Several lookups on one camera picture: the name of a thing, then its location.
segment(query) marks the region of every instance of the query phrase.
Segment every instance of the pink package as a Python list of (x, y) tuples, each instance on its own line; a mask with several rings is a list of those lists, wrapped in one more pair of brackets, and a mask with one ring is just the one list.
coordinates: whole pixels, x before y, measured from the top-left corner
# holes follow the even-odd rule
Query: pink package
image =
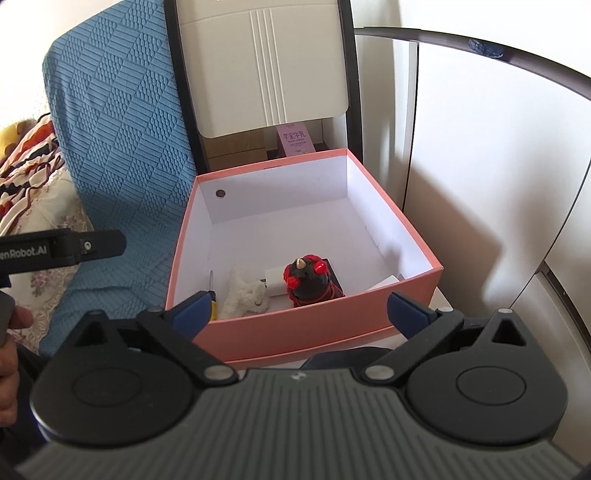
[(293, 157), (305, 153), (314, 153), (316, 149), (308, 133), (308, 129), (302, 123), (285, 124), (277, 127), (279, 141), (279, 158)]

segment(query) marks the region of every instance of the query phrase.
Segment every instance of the black circular disc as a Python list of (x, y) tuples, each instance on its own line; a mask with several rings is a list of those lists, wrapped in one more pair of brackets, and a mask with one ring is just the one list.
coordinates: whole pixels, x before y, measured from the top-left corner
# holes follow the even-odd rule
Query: black circular disc
[(504, 347), (421, 364), (407, 383), (415, 412), (445, 435), (480, 445), (517, 445), (551, 434), (566, 408), (564, 383), (523, 347)]
[(193, 401), (189, 376), (173, 362), (127, 349), (72, 349), (50, 363), (31, 396), (54, 439), (117, 447), (167, 430)]

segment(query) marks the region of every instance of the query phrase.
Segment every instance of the red and black figurine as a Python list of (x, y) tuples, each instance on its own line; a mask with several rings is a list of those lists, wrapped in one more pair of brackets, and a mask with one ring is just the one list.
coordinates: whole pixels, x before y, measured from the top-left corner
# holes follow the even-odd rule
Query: red and black figurine
[(333, 281), (328, 262), (316, 255), (306, 255), (286, 266), (283, 280), (294, 307), (344, 297)]

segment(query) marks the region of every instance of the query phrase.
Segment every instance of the ribbed gray surface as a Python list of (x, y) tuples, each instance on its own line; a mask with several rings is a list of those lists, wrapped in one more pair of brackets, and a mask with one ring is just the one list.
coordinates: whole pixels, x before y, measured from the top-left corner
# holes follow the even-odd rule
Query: ribbed gray surface
[(347, 370), (302, 373), (251, 371), (208, 390), (156, 439), (109, 451), (53, 443), (20, 471), (30, 480), (560, 480), (579, 470), (547, 442), (513, 452), (447, 443), (394, 391)]

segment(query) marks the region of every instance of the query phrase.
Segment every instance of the human hand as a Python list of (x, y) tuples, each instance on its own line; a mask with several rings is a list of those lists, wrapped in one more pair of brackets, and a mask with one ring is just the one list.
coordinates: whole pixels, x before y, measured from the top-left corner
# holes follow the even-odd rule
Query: human hand
[[(14, 307), (8, 328), (28, 328), (33, 324), (33, 314), (23, 308)], [(18, 375), (17, 343), (11, 335), (0, 347), (0, 427), (9, 427), (17, 420)]]

